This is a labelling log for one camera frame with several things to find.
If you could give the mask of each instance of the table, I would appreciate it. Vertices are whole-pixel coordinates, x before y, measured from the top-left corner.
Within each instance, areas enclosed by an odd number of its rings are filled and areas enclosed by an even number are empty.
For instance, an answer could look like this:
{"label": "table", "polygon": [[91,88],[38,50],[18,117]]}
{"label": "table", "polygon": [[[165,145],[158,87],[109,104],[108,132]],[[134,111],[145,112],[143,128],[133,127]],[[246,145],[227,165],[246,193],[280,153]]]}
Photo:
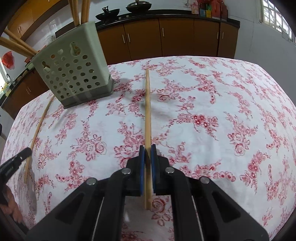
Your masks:
{"label": "table", "polygon": [[[256,64],[178,56],[109,66],[110,97],[63,109],[54,99],[33,148],[8,185],[32,227],[88,177],[123,168],[144,144],[145,70],[150,70],[152,143],[187,176],[207,176],[273,238],[296,207],[296,108]],[[2,163],[30,146],[52,92],[19,112]],[[122,240],[174,240],[169,196],[144,210],[127,197]]]}

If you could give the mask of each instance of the perforated plastic container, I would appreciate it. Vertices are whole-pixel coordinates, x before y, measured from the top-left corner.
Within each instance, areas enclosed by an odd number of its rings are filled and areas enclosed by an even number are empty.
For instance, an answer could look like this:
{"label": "perforated plastic container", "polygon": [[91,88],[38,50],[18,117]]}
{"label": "perforated plastic container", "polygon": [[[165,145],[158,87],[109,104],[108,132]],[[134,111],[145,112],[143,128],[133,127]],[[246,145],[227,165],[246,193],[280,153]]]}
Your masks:
{"label": "perforated plastic container", "polygon": [[94,22],[61,35],[31,62],[64,108],[112,93],[113,80]]}

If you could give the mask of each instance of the screw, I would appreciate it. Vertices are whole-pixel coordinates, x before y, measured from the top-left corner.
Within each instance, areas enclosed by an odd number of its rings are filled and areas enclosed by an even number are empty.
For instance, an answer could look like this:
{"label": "screw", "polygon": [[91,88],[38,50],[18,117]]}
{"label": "screw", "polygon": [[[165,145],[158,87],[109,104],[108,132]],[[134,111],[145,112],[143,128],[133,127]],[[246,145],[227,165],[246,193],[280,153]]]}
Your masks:
{"label": "screw", "polygon": [[174,173],[174,171],[175,171],[175,169],[173,167],[167,167],[165,169],[165,172],[168,173],[168,174],[172,174],[172,173]]}
{"label": "screw", "polygon": [[95,178],[93,178],[93,177],[91,177],[91,178],[89,178],[89,179],[87,179],[86,180],[86,184],[87,185],[94,185],[94,184],[96,184],[96,179]]}
{"label": "screw", "polygon": [[210,182],[209,178],[207,178],[207,177],[201,177],[200,181],[204,184],[208,184]]}
{"label": "screw", "polygon": [[122,172],[124,175],[127,175],[127,174],[130,174],[130,173],[131,173],[131,169],[129,169],[129,168],[123,168],[123,169],[121,170],[121,172]]}

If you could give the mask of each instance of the red floral pattern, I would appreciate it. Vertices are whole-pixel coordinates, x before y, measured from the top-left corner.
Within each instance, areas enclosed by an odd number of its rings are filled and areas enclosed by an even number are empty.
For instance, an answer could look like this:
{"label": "red floral pattern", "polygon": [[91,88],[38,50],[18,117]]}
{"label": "red floral pattern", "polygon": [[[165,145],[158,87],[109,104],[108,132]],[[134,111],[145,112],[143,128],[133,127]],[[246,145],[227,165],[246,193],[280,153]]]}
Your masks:
{"label": "red floral pattern", "polygon": [[[295,207],[296,107],[258,65],[196,56],[112,65],[113,95],[68,109],[54,98],[34,143],[27,184],[23,166],[8,183],[26,225],[39,222],[88,177],[107,178],[138,155],[146,68],[152,143],[160,155],[187,176],[211,178],[274,237]],[[48,91],[20,110],[2,163],[31,145],[51,97]],[[170,198],[153,200],[145,211],[141,199],[126,199],[122,240],[174,241]]]}

